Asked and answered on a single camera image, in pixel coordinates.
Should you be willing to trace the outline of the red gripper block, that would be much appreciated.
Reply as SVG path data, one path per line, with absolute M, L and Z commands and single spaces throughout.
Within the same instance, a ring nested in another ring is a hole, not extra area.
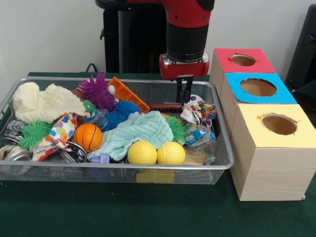
M 177 84 L 177 103 L 188 103 L 194 77 L 207 75 L 209 69 L 209 55 L 205 52 L 201 59 L 194 62 L 180 62 L 170 59 L 166 54 L 159 56 L 159 70 L 163 79 L 175 80 Z M 186 88 L 183 92 L 181 77 L 187 77 Z

